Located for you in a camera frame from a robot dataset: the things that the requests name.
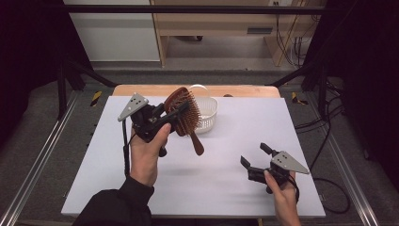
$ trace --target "hairbrush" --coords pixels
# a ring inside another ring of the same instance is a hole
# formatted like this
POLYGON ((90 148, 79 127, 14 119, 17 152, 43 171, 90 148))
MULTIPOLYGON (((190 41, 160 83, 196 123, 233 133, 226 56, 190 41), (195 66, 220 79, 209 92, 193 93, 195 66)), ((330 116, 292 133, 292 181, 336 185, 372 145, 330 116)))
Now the hairbrush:
POLYGON ((189 135, 193 141, 196 154, 202 155, 204 148, 195 133, 196 128, 200 125, 200 110, 193 94, 185 87, 176 89, 165 100, 165 111, 167 113, 172 112, 186 103, 189 104, 189 107, 181 113, 174 128, 180 137, 189 135))

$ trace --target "finger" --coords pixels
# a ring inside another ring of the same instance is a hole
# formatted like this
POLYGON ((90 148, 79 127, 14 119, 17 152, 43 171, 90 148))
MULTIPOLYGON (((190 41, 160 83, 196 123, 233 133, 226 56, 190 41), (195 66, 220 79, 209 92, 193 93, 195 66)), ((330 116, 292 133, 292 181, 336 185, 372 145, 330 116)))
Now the finger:
POLYGON ((266 179, 267 185, 273 191, 273 194, 275 194, 275 196, 280 196, 281 190, 279 189, 279 185, 277 184, 273 175, 267 170, 264 171, 264 179, 266 179))
POLYGON ((165 146, 168 141, 168 136, 170 133, 171 125, 170 123, 164 124, 158 133, 155 135, 153 140, 151 141, 151 145, 155 145, 160 149, 161 147, 165 146))

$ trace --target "black sleeve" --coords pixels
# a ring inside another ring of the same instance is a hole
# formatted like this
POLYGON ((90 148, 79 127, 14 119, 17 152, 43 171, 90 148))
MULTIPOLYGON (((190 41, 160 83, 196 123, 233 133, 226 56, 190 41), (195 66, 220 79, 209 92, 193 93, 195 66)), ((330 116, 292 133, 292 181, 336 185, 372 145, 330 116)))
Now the black sleeve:
POLYGON ((128 177, 119 190, 103 190, 94 195, 72 226, 151 225, 148 201, 153 187, 128 177))

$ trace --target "hand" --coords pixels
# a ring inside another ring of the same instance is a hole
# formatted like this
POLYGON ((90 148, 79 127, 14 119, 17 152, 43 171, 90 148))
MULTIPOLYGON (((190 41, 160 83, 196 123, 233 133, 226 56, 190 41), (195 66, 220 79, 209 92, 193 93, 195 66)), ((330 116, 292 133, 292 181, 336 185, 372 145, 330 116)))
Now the hand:
MULTIPOLYGON (((295 179, 295 172, 290 171, 295 179)), ((291 183, 285 183, 281 188, 274 177, 267 171, 264 171, 264 178, 267 185, 273 191, 275 198, 276 217, 283 226, 300 225, 299 216, 296 211, 295 188, 291 183)))
POLYGON ((139 136, 134 136, 131 142, 130 176, 145 186, 153 186, 158 175, 158 154, 161 147, 168 142, 171 125, 162 126, 150 143, 139 136))

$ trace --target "white table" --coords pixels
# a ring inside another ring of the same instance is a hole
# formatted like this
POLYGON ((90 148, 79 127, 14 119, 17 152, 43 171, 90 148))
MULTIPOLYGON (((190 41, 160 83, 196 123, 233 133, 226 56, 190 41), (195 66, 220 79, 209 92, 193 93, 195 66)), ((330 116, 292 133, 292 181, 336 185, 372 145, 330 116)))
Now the white table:
MULTIPOLYGON (((92 195, 119 188, 124 181, 123 136, 117 118, 129 96, 109 97, 88 151, 62 208, 77 216, 92 195)), ((166 97, 147 97, 158 105, 166 97)), ((287 106, 282 98, 219 98, 215 127, 199 135, 205 153, 197 156, 189 137, 169 136, 168 155, 159 159, 159 175, 149 207, 162 218, 264 218, 274 216, 273 196, 265 185, 249 181, 241 155, 253 167, 269 167, 271 156, 260 143, 286 151, 307 167, 287 106)), ((310 175, 298 173, 301 217, 324 217, 310 175)))

